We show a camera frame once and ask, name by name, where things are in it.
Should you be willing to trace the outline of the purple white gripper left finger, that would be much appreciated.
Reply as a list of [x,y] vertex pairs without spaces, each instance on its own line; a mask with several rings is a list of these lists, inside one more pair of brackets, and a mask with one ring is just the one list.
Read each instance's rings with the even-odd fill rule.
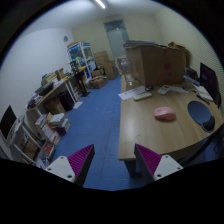
[[59,156],[46,171],[83,186],[95,155],[94,145],[86,146],[70,156]]

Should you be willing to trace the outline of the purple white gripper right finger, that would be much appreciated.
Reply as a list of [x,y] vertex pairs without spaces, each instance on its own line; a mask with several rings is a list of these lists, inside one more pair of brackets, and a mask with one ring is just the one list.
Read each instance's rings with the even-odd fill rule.
[[134,154],[146,182],[154,182],[182,169],[182,166],[169,155],[159,155],[136,144]]

